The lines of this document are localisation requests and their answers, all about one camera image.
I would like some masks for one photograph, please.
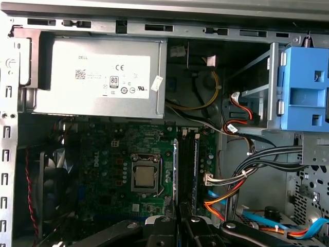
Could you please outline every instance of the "motherboard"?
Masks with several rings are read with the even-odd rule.
[[[209,129],[89,121],[80,123],[79,131],[80,219],[173,215],[173,144],[183,132],[199,137],[199,152],[197,156],[192,153],[192,160],[198,160],[195,172],[200,174],[196,176],[200,187],[195,196],[204,192],[202,173],[215,169],[215,134]],[[198,213],[206,213],[202,198],[193,203]]]

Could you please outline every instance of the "white connector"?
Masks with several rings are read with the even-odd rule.
[[[206,186],[212,186],[212,183],[209,182],[209,179],[213,179],[214,175],[211,174],[210,172],[205,172],[204,174],[204,182]]]

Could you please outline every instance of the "cpu socket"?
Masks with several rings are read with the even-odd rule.
[[[131,154],[131,191],[137,193],[158,193],[161,171],[159,154]]]

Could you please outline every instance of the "green circuit board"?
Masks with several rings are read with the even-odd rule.
[[[173,141],[179,128],[97,121],[80,123],[79,128],[79,218],[145,218],[173,213]],[[201,132],[199,150],[199,179],[202,181],[203,172],[214,172],[214,159],[210,160],[208,157],[209,153],[215,155],[214,133]],[[132,191],[132,154],[160,155],[156,192]],[[206,214],[202,203],[199,211]]]

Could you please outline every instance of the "ce mark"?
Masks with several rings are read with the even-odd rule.
[[[115,66],[115,69],[116,69],[117,71],[119,71],[119,70],[123,71],[123,67],[124,67],[124,65],[120,65],[120,64],[118,64],[118,65]]]

